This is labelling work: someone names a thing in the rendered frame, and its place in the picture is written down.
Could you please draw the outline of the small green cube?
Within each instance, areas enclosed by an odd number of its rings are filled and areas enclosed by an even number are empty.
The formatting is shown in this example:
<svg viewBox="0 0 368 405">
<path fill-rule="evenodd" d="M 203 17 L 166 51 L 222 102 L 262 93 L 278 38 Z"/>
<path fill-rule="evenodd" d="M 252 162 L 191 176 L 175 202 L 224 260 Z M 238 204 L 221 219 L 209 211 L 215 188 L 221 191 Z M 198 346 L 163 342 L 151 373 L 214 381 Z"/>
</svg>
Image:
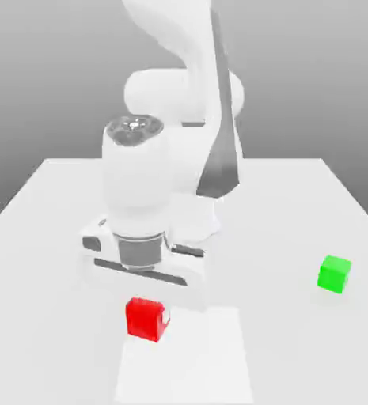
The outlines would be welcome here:
<svg viewBox="0 0 368 405">
<path fill-rule="evenodd" d="M 327 255 L 320 266 L 317 285 L 325 290 L 341 294 L 347 284 L 351 268 L 350 260 Z"/>
</svg>

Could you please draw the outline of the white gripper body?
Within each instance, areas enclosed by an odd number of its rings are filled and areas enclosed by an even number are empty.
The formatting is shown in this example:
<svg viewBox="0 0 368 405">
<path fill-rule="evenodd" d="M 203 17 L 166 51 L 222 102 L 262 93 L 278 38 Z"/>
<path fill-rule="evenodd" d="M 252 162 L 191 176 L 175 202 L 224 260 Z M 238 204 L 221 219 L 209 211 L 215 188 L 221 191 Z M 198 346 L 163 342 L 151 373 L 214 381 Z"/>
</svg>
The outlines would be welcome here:
<svg viewBox="0 0 368 405">
<path fill-rule="evenodd" d="M 129 301 L 133 297 L 158 301 L 166 307 L 203 312 L 207 307 L 207 269 L 204 257 L 168 250 L 162 261 L 145 270 L 133 270 L 97 252 L 82 252 L 78 272 L 90 285 Z"/>
</svg>

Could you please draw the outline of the small red cube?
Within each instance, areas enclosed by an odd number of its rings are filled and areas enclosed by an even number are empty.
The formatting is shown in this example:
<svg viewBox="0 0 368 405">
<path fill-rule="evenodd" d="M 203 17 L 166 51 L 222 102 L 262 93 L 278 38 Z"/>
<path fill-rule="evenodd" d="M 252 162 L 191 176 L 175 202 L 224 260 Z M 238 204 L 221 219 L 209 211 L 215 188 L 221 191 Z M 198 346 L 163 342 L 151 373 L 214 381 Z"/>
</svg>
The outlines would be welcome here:
<svg viewBox="0 0 368 405">
<path fill-rule="evenodd" d="M 133 297 L 125 307 L 127 333 L 140 339 L 158 342 L 165 329 L 161 314 L 165 306 L 159 301 Z"/>
</svg>

